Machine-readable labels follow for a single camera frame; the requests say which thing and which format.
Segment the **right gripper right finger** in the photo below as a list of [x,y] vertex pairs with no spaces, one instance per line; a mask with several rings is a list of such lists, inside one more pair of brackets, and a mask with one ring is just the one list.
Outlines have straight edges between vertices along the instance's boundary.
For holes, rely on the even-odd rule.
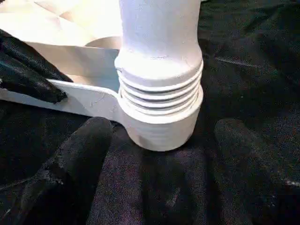
[[300,120],[275,117],[207,123],[213,178],[232,209],[252,225],[300,222]]

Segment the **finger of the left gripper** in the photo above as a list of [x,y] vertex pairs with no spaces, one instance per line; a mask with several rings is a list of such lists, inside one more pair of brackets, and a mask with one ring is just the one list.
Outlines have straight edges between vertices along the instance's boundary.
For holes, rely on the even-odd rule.
[[47,79],[72,82],[67,75],[59,71],[57,67],[46,60],[32,46],[13,37],[4,30],[0,31],[0,51]]
[[16,59],[3,52],[0,53],[0,87],[2,89],[54,104],[67,98],[66,93],[49,80]]

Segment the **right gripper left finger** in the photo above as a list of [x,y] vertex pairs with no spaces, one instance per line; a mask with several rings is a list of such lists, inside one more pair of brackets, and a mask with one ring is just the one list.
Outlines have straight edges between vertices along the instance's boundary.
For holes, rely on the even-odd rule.
[[2,225],[84,225],[113,137],[108,119],[88,119],[18,193]]

